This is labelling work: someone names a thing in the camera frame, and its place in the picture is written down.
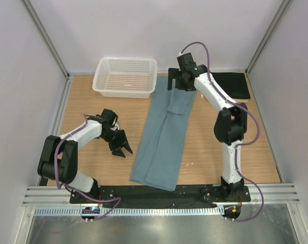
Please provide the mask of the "teal blue t-shirt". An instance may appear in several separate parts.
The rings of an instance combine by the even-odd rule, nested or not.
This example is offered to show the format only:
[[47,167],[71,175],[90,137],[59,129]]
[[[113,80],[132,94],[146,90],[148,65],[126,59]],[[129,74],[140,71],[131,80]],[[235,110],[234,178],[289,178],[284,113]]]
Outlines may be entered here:
[[157,77],[130,181],[174,191],[196,92],[167,85],[166,76]]

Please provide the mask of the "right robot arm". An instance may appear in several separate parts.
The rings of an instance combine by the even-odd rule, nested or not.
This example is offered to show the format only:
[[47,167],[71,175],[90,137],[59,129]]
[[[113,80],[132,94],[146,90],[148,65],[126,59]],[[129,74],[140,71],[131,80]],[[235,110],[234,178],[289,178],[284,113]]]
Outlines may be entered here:
[[244,190],[244,180],[236,169],[240,153],[236,145],[241,144],[247,131],[247,113],[236,107],[235,100],[217,84],[205,65],[197,65],[191,53],[177,57],[178,68],[168,69],[168,89],[187,92],[198,90],[217,112],[213,132],[222,144],[223,172],[218,194],[225,201],[237,201]]

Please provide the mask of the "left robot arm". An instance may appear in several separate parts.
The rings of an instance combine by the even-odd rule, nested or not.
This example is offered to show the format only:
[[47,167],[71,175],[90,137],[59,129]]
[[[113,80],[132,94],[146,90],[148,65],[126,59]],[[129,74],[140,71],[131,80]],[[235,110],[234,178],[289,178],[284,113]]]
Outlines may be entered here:
[[68,133],[49,135],[41,152],[38,175],[56,181],[58,189],[64,185],[73,190],[87,203],[99,202],[98,182],[78,170],[79,151],[93,139],[99,138],[108,143],[114,156],[124,158],[123,148],[129,153],[133,152],[125,131],[119,127],[118,115],[104,109],[101,114],[85,114],[84,123]]

